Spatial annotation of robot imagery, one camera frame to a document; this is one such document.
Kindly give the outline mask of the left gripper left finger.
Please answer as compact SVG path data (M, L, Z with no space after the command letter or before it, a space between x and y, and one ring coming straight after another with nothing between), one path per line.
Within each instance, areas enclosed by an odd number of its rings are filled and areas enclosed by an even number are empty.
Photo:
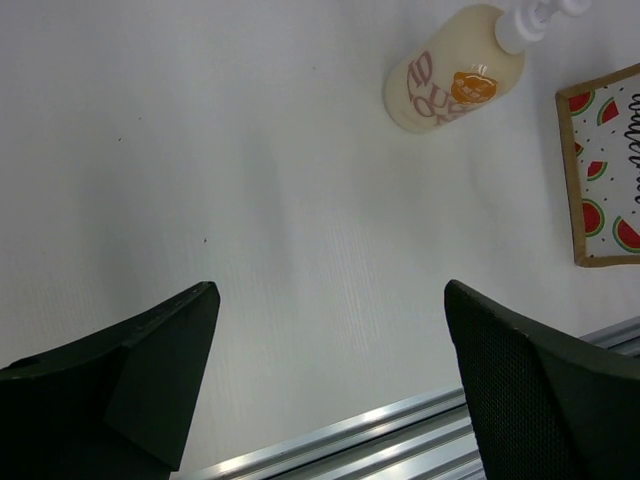
M1 370L4 479L179 471L220 308L213 282Z

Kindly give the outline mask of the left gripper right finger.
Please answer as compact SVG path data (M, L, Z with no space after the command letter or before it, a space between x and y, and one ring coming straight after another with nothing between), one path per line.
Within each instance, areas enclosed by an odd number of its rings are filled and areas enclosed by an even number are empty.
M639 361L457 280L444 308L489 479L636 479Z

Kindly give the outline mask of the cream pump lotion bottle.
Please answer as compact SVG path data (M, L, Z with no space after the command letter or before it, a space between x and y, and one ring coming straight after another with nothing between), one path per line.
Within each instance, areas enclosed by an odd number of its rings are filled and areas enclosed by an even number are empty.
M525 50L541 41L552 17L577 18L589 1L524 1L504 11L465 7L392 69L383 89L391 119L424 134L511 91L525 66Z

